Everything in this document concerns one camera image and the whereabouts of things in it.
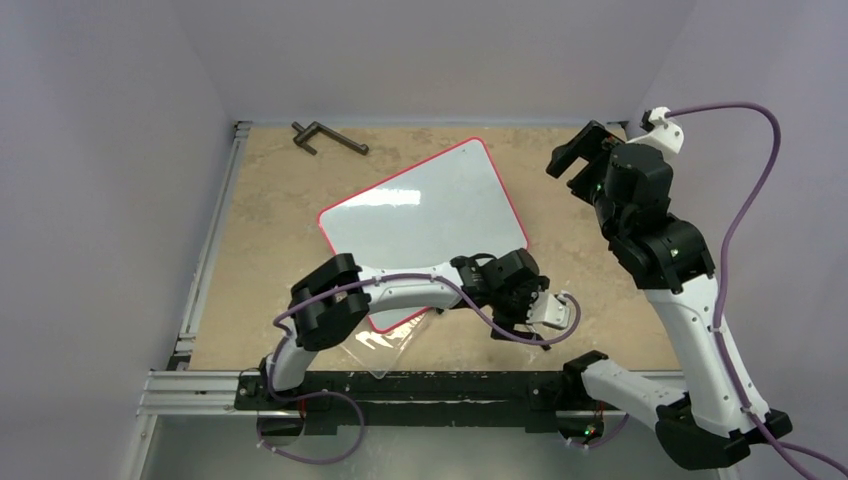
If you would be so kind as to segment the pink framed whiteboard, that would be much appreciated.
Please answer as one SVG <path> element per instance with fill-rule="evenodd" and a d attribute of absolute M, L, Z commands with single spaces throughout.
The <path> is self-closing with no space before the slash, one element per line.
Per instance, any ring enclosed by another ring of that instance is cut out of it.
<path fill-rule="evenodd" d="M 478 137 L 324 208 L 331 249 L 357 264 L 410 271 L 456 256 L 529 245 L 488 147 Z"/>

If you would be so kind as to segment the white black marker pen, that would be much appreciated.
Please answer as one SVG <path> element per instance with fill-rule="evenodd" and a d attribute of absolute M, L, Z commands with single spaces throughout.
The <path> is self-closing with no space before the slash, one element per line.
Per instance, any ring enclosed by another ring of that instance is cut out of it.
<path fill-rule="evenodd" d="M 547 352 L 552 349 L 549 342 L 544 339 L 541 335 L 534 333 L 532 337 L 528 340 L 528 342 L 536 347 L 541 348 L 543 351 Z"/>

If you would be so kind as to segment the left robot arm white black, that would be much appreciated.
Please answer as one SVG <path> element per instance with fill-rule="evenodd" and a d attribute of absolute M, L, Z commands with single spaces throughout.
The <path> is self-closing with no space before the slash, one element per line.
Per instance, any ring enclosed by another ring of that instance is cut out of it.
<path fill-rule="evenodd" d="M 501 257 L 457 256 L 407 271 L 361 266 L 352 254 L 337 254 L 292 288 L 288 309 L 274 319 L 284 337 L 265 361 L 259 395 L 275 409 L 292 405 L 317 353 L 345 341 L 363 318 L 382 312 L 488 307 L 496 337 L 540 345 L 538 335 L 514 328 L 568 328 L 569 312 L 548 288 L 548 278 L 523 248 Z"/>

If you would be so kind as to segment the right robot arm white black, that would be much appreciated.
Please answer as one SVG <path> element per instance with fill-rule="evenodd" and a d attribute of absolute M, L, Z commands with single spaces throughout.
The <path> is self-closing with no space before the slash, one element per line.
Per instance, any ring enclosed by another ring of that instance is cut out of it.
<path fill-rule="evenodd" d="M 584 160 L 567 187 L 594 208 L 609 250 L 660 318 L 685 378 L 683 388 L 671 388 L 591 351 L 564 365 L 561 392 L 573 406 L 599 401 L 646 425 L 678 466 L 713 470 L 788 434 L 792 423 L 753 385 L 727 325 L 714 323 L 719 285 L 708 246 L 697 227 L 669 210 L 670 161 L 682 140 L 676 125 L 626 141 L 591 121 L 552 151 L 546 171 L 554 178 Z"/>

